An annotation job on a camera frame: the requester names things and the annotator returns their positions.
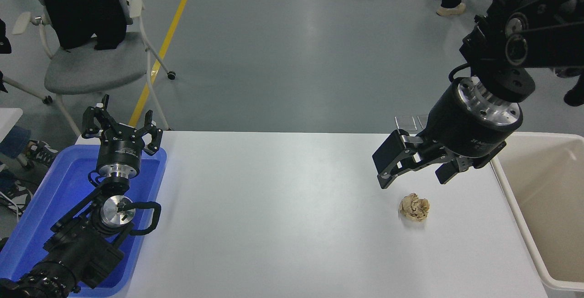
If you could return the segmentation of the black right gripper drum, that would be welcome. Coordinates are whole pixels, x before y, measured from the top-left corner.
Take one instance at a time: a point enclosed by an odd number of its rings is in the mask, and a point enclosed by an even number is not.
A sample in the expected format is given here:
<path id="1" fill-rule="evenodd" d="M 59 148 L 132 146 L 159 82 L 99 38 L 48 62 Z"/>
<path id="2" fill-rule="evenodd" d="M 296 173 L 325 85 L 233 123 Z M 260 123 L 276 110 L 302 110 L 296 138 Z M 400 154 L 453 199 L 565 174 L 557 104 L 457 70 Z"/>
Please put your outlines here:
<path id="1" fill-rule="evenodd" d="M 483 84 L 451 84 L 429 113 L 426 136 L 454 154 L 455 170 L 480 168 L 519 128 L 519 104 L 504 101 Z"/>

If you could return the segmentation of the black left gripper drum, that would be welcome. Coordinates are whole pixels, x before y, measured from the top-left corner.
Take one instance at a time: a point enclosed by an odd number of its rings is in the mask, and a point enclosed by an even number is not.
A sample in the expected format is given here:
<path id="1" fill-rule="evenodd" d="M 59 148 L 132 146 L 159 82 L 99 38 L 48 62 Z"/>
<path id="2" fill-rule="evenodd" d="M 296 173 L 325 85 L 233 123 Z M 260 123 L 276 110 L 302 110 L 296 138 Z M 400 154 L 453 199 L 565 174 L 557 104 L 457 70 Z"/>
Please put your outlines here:
<path id="1" fill-rule="evenodd" d="M 124 124 L 103 129 L 96 167 L 112 164 L 140 167 L 144 141 L 136 132 L 135 128 Z"/>

